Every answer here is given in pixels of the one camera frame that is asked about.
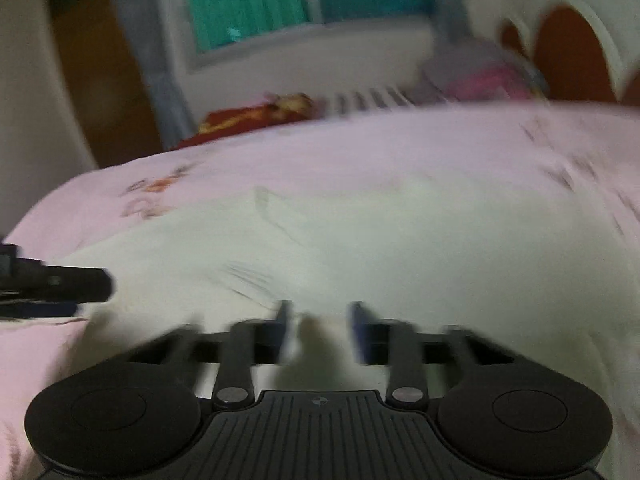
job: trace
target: pink bedsheet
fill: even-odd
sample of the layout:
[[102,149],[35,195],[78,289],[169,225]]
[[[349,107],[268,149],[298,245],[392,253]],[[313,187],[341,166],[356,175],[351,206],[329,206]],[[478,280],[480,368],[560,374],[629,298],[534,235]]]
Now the pink bedsheet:
[[34,459],[24,433],[24,414],[40,390],[60,379],[86,327],[83,319],[4,323],[0,326],[0,478],[28,475]]
[[41,200],[8,242],[27,257],[51,260],[175,208],[256,186],[335,194],[446,172],[549,196],[571,192],[583,178],[608,193],[614,217],[636,217],[631,227],[626,220],[629,230],[640,218],[636,162],[640,116],[623,108],[502,104],[380,112],[269,128],[78,176]]

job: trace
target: pillow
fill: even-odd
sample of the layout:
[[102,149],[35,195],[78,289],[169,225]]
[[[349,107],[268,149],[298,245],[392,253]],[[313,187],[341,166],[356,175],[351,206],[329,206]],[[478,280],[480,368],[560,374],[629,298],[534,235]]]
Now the pillow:
[[418,106],[441,101],[528,100],[542,94],[533,65],[487,40],[450,46],[420,68],[409,92]]
[[0,323],[0,478],[23,478],[34,465],[24,433],[33,397],[62,377],[84,319]]
[[177,149],[197,146],[269,126],[306,121],[313,117],[313,110],[313,101],[305,94],[274,96],[267,104],[218,110],[210,113],[202,121],[196,136],[180,142]]

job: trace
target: white blanket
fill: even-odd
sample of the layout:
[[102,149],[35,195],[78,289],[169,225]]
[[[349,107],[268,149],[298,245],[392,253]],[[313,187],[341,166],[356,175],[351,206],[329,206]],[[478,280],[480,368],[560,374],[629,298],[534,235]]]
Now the white blanket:
[[62,260],[107,267],[118,285],[89,307],[80,365],[178,324],[268,317],[288,299],[303,321],[287,364],[258,370],[258,391],[382,388],[347,328],[347,304],[364,300],[424,330],[480,330],[604,395],[587,333],[640,308],[633,260],[590,207],[443,174],[350,199],[259,189],[184,208]]

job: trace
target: bed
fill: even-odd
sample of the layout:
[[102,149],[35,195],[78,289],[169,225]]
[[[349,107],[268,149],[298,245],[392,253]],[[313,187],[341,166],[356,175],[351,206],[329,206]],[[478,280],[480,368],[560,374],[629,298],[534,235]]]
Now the bed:
[[258,389],[379,388],[342,321],[365,300],[425,330],[465,324],[587,383],[616,419],[601,468],[636,478],[640,75],[610,74],[610,45],[577,7],[540,23],[531,35],[505,21],[499,39],[542,71],[551,104],[376,105],[84,174],[45,197],[7,241],[106,267],[118,287],[86,307],[74,366],[287,298],[306,328],[287,374],[261,368]]

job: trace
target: wooden headboard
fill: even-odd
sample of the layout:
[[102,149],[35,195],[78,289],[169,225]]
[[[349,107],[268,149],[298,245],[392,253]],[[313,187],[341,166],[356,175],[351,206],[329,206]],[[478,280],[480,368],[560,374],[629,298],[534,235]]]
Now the wooden headboard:
[[640,107],[640,69],[628,78],[617,98],[603,47],[587,20],[573,7],[560,4],[543,16],[531,52],[516,25],[505,20],[500,42],[540,69],[552,100],[617,103]]

